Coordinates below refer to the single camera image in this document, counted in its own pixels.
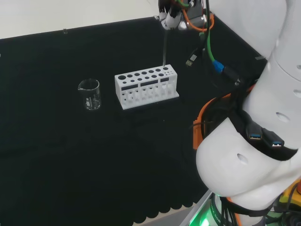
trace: hole in robot casing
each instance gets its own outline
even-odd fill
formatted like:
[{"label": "hole in robot casing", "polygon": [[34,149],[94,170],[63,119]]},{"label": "hole in robot casing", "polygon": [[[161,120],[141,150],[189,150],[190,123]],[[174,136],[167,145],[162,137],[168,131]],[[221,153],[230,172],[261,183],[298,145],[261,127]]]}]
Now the hole in robot casing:
[{"label": "hole in robot casing", "polygon": [[242,164],[247,165],[249,163],[248,159],[245,156],[243,156],[242,154],[238,153],[237,157]]}]

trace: green light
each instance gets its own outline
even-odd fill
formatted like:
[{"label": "green light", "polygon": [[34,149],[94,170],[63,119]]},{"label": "green light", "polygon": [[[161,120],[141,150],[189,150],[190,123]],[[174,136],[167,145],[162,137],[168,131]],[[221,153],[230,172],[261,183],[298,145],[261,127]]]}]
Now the green light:
[{"label": "green light", "polygon": [[209,221],[207,220],[207,218],[200,222],[199,226],[209,226]]}]

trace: blue connector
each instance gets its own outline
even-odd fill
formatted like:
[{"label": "blue connector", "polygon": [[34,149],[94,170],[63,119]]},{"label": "blue connector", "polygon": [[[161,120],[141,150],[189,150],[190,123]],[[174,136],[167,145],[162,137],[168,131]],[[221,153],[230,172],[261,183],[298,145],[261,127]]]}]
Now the blue connector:
[{"label": "blue connector", "polygon": [[217,60],[213,61],[213,66],[215,68],[215,70],[218,73],[222,73],[222,71],[224,70],[224,65],[222,65],[220,62],[218,62]]}]

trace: usb connector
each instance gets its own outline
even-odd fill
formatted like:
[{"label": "usb connector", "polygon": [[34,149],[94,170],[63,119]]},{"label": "usb connector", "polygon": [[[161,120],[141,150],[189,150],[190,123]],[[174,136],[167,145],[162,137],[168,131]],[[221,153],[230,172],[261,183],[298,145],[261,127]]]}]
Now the usb connector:
[{"label": "usb connector", "polygon": [[284,145],[283,139],[281,139],[273,131],[269,131],[265,128],[262,128],[262,138],[263,141],[271,148],[281,148]]}]

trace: orange cable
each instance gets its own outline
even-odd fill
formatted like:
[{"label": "orange cable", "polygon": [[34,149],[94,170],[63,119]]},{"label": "orange cable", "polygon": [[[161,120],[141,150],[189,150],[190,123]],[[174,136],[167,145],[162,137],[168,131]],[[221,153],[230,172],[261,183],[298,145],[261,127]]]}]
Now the orange cable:
[{"label": "orange cable", "polygon": [[[255,84],[252,85],[252,86],[248,89],[248,91],[251,91],[251,90],[254,88],[254,86],[255,86]],[[231,95],[231,94],[229,93],[229,94],[225,95],[225,96],[222,97],[222,98],[230,97],[230,95]],[[207,106],[210,104],[210,102],[213,101],[214,99],[215,99],[215,98],[211,99],[210,101],[208,101],[208,102],[202,107],[202,109],[201,109],[201,111],[199,112],[199,115],[198,115],[200,118],[202,118],[205,109],[206,109]],[[201,142],[203,141],[203,135],[202,135],[202,132],[200,132],[200,141],[201,141]]]},{"label": "orange cable", "polygon": [[[224,97],[222,98],[226,98],[226,97],[230,97],[230,93],[225,95]],[[210,104],[211,101],[213,101],[215,98],[211,99],[210,101],[208,101],[201,109],[201,111],[199,112],[199,116],[202,118],[202,115],[205,111],[205,109],[207,108],[208,104]],[[200,138],[201,138],[201,142],[203,141],[203,136],[202,136],[202,133],[200,133]]]},{"label": "orange cable", "polygon": [[238,226],[242,226],[241,221],[240,221],[240,218],[239,218],[239,214],[238,214],[238,213],[234,213],[234,214],[235,214],[235,217],[236,217]]},{"label": "orange cable", "polygon": [[[183,15],[184,15],[184,18],[186,20],[186,22],[196,31],[198,32],[205,32],[207,31],[207,28],[205,29],[202,29],[202,28],[199,28],[199,27],[196,27],[195,25],[193,25],[190,20],[188,19],[188,16],[187,16],[187,13],[184,9],[182,9],[182,12],[183,12]],[[211,25],[210,25],[210,29],[213,27],[214,25],[214,15],[213,14],[210,14],[210,20],[211,20]]]}]

